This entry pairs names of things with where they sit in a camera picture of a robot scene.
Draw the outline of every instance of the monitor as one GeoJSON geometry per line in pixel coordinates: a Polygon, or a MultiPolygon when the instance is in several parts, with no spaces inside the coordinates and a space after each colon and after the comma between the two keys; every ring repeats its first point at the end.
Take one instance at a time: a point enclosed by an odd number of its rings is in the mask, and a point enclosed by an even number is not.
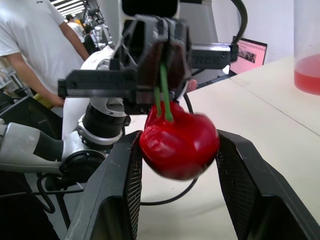
{"type": "Polygon", "coordinates": [[[238,59],[230,66],[229,74],[231,76],[244,73],[264,64],[267,53],[267,44],[241,38],[238,45],[238,59]]]}

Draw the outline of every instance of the table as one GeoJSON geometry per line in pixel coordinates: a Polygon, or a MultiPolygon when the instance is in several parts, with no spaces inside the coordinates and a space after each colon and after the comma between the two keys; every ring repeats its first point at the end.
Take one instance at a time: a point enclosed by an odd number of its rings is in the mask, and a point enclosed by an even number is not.
{"type": "MultiPolygon", "coordinates": [[[[320,130],[320,123],[316,126],[315,120],[308,119],[315,113],[305,109],[309,101],[320,100],[293,89],[292,70],[292,60],[286,58],[191,92],[189,98],[194,111],[205,113],[218,129],[252,141],[262,157],[284,175],[320,223],[320,137],[315,132],[317,127],[320,130]],[[274,99],[263,89],[274,90],[274,99]],[[291,101],[305,107],[289,107],[291,101]]],[[[319,111],[318,106],[308,105],[315,112],[319,111]]],[[[145,120],[146,116],[133,116],[127,133],[142,130],[145,120]]],[[[143,202],[171,198],[189,184],[163,179],[146,164],[142,172],[143,202]]],[[[141,207],[138,240],[150,239],[237,239],[221,192],[216,163],[180,200],[141,207]]]]}

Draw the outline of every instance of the man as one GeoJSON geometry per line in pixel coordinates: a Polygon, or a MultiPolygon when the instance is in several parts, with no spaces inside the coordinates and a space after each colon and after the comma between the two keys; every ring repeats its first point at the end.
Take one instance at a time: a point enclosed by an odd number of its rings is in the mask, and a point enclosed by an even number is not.
{"type": "MultiPolygon", "coordinates": [[[[89,55],[49,0],[0,0],[0,56],[37,93],[57,107],[58,79],[79,69],[89,55]]],[[[0,195],[29,188],[22,173],[0,172],[0,195]]],[[[58,240],[32,196],[0,200],[1,239],[58,240]]]]}
{"type": "Polygon", "coordinates": [[[87,52],[89,53],[89,55],[100,51],[100,49],[96,46],[95,42],[93,41],[92,37],[91,37],[91,32],[92,27],[90,25],[86,25],[84,27],[84,31],[86,33],[85,37],[84,37],[84,47],[87,50],[87,52]]]}
{"type": "Polygon", "coordinates": [[[65,19],[68,21],[69,27],[72,28],[73,31],[77,34],[81,43],[84,43],[85,42],[85,37],[84,37],[85,30],[83,29],[83,27],[81,25],[79,25],[78,23],[75,23],[75,18],[71,14],[67,15],[65,17],[65,19]]]}
{"type": "Polygon", "coordinates": [[[0,0],[0,56],[56,107],[64,105],[57,95],[58,79],[89,57],[49,0],[0,0]]]}

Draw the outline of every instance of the floor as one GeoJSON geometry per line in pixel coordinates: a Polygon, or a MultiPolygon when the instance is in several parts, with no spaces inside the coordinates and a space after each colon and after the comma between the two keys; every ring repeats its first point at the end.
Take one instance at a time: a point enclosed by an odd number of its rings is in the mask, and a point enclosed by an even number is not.
{"type": "MultiPolygon", "coordinates": [[[[37,189],[37,176],[35,173],[26,173],[25,177],[31,187],[31,189],[34,192],[38,192],[37,189]]],[[[71,186],[68,188],[68,190],[78,190],[79,186],[75,185],[75,186],[71,186]]],[[[75,211],[77,209],[77,206],[79,204],[80,198],[81,198],[82,193],[72,193],[72,194],[67,194],[64,196],[64,201],[65,201],[65,205],[68,209],[69,212],[69,216],[72,219],[72,216],[75,214],[75,211]]],[[[54,195],[49,196],[50,199],[52,200],[54,206],[55,206],[55,213],[53,214],[49,214],[48,218],[50,220],[50,222],[52,223],[54,230],[56,231],[56,233],[58,234],[59,238],[61,240],[65,239],[65,235],[67,233],[67,228],[64,222],[64,219],[61,215],[61,212],[59,210],[59,206],[56,200],[56,197],[54,195]]]]}

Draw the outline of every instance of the black mechanical part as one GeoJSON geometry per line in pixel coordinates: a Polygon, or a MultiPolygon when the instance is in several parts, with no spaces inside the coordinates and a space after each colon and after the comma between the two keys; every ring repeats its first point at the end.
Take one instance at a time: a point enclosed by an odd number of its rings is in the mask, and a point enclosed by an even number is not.
{"type": "MultiPolygon", "coordinates": [[[[139,176],[136,184],[141,183],[141,165],[136,164],[136,161],[141,163],[141,153],[137,141],[134,142],[137,134],[122,137],[92,175],[66,239],[90,240],[98,235],[104,240],[135,239],[132,237],[135,228],[128,213],[131,205],[124,193],[128,191],[125,183],[135,176],[130,174],[130,169],[139,176]]],[[[238,239],[320,239],[316,220],[285,178],[262,159],[254,145],[229,132],[219,131],[219,135],[221,147],[216,164],[238,239]]],[[[132,199],[140,200],[139,187],[133,189],[137,195],[132,199]]]]}
{"type": "Polygon", "coordinates": [[[86,184],[65,239],[135,240],[142,187],[141,131],[123,136],[86,184]]]}
{"type": "Polygon", "coordinates": [[[134,70],[139,86],[153,91],[162,63],[167,67],[169,90],[191,77],[191,41],[183,20],[136,15],[122,36],[120,69],[134,70]]]}
{"type": "Polygon", "coordinates": [[[52,137],[40,131],[39,141],[34,149],[33,154],[48,161],[61,162],[64,151],[64,141],[55,140],[52,137]]]}
{"type": "Polygon", "coordinates": [[[195,43],[192,45],[192,68],[224,69],[238,58],[239,47],[229,43],[195,43]]]}
{"type": "Polygon", "coordinates": [[[83,118],[83,125],[91,134],[110,139],[121,133],[122,127],[128,124],[127,120],[127,116],[114,117],[107,115],[89,104],[83,118]]]}
{"type": "Polygon", "coordinates": [[[58,94],[62,98],[127,98],[138,87],[137,74],[132,70],[73,70],[58,81],[58,94]]]}
{"type": "Polygon", "coordinates": [[[255,146],[239,135],[219,135],[220,185],[238,239],[320,239],[316,220],[255,146]]]}
{"type": "Polygon", "coordinates": [[[86,183],[105,160],[100,152],[79,151],[70,155],[60,166],[61,173],[76,183],[86,183]]]}
{"type": "Polygon", "coordinates": [[[58,83],[61,97],[118,97],[136,104],[153,100],[159,67],[167,66],[170,90],[191,77],[191,41],[182,20],[137,15],[123,33],[121,46],[110,69],[74,70],[58,83]],[[150,97],[140,94],[149,93],[150,97]]]}
{"type": "Polygon", "coordinates": [[[178,0],[122,0],[122,10],[128,15],[155,15],[163,18],[173,17],[178,9],[178,0]]]}

